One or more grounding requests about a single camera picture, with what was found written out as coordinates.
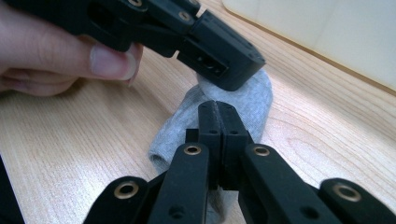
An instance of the wooden surface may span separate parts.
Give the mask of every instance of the wooden surface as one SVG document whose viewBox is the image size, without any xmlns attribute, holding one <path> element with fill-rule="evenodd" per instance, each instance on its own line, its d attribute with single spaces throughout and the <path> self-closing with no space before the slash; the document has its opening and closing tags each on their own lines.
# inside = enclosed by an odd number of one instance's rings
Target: wooden surface
<svg viewBox="0 0 396 224">
<path fill-rule="evenodd" d="M 274 103 L 262 139 L 307 183 L 343 177 L 396 212 L 396 97 L 201 1 L 267 60 Z M 0 153 L 27 223 L 81 223 L 112 180 L 156 176 L 155 133 L 196 83 L 146 50 L 131 88 L 81 80 L 65 94 L 0 95 Z M 227 223 L 243 223 L 236 204 Z"/>
</svg>

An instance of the gray sock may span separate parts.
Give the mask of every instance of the gray sock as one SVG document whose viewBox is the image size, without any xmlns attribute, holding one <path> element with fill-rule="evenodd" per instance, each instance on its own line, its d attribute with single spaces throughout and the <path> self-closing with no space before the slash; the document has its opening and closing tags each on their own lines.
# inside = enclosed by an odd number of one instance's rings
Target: gray sock
<svg viewBox="0 0 396 224">
<path fill-rule="evenodd" d="M 271 82 L 264 70 L 260 70 L 238 91 L 224 91 L 203 77 L 191 88 L 177 112 L 165 122 L 151 143 L 148 157 L 158 173 L 168 170 L 178 146 L 184 143 L 186 129 L 198 128 L 198 105 L 209 100 L 233 105 L 250 132 L 255 143 L 262 139 L 273 95 Z M 221 223 L 236 200 L 236 191 L 210 190 L 206 223 Z"/>
</svg>

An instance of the black bracket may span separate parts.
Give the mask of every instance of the black bracket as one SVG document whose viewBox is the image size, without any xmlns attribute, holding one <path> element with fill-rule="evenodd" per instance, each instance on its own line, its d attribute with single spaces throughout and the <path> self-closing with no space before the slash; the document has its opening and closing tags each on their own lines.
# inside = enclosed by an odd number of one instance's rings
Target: black bracket
<svg viewBox="0 0 396 224">
<path fill-rule="evenodd" d="M 205 223 L 210 189 L 238 190 L 247 223 L 396 223 L 373 195 L 334 178 L 307 185 L 271 147 L 254 144 L 235 108 L 199 105 L 169 170 L 146 182 L 125 176 L 93 204 L 85 223 Z"/>
<path fill-rule="evenodd" d="M 0 155 L 0 223 L 23 223 L 21 210 Z"/>
<path fill-rule="evenodd" d="M 5 0 L 73 35 L 90 35 L 126 51 L 141 43 L 177 58 L 226 91 L 235 91 L 264 66 L 244 37 L 196 0 Z"/>
</svg>

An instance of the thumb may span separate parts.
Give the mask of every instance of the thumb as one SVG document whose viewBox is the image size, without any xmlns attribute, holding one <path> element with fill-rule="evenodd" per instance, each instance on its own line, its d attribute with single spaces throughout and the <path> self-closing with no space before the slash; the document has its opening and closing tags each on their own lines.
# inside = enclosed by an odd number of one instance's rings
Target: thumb
<svg viewBox="0 0 396 224">
<path fill-rule="evenodd" d="M 0 2 L 0 63 L 77 77 L 129 79 L 141 50 L 117 52 Z"/>
</svg>

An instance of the finger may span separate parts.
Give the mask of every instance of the finger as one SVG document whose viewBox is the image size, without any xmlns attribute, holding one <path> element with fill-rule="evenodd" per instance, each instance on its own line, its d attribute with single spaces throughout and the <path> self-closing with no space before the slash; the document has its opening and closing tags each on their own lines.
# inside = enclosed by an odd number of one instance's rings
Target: finger
<svg viewBox="0 0 396 224">
<path fill-rule="evenodd" d="M 130 78 L 136 70 L 135 57 L 139 56 L 83 41 L 3 4 L 0 50 L 0 63 L 9 67 L 105 79 Z"/>
<path fill-rule="evenodd" d="M 52 96 L 69 89 L 78 78 L 59 83 L 36 83 L 32 81 L 18 80 L 10 77 L 1 77 L 1 85 L 10 90 L 24 92 L 35 96 Z"/>
<path fill-rule="evenodd" d="M 76 77 L 67 75 L 26 69 L 9 69 L 2 75 L 2 77 L 10 77 L 20 81 L 32 81 L 42 84 L 60 83 L 76 79 Z"/>
<path fill-rule="evenodd" d="M 1 82 L 0 82 L 0 93 L 1 93 L 2 91 L 8 91 L 8 90 L 9 90 L 9 88 L 3 86 L 3 84 L 1 84 Z"/>
</svg>

